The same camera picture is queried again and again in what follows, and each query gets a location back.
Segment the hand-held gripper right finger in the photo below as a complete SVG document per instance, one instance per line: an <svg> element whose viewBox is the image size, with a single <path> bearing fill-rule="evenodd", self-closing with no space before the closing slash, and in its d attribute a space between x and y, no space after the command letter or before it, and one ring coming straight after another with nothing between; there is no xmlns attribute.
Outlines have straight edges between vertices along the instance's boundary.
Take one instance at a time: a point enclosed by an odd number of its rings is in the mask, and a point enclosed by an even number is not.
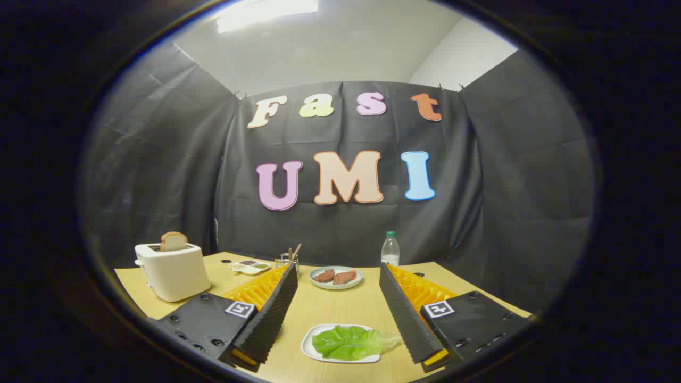
<svg viewBox="0 0 681 383"><path fill-rule="evenodd" d="M412 361L425 372L467 368L504 351L530 323L478 290L455 294L387 263L379 286Z"/></svg>

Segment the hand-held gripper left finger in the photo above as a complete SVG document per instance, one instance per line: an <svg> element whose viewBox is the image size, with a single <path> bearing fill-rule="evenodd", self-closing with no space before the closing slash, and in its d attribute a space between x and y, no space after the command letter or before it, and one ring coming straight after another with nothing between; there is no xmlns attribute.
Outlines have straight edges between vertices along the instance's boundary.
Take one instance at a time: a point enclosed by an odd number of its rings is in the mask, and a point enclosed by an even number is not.
<svg viewBox="0 0 681 383"><path fill-rule="evenodd" d="M256 372L265 363L296 294L296 267L288 265L232 289L197 294L156 321L181 346Z"/></svg>

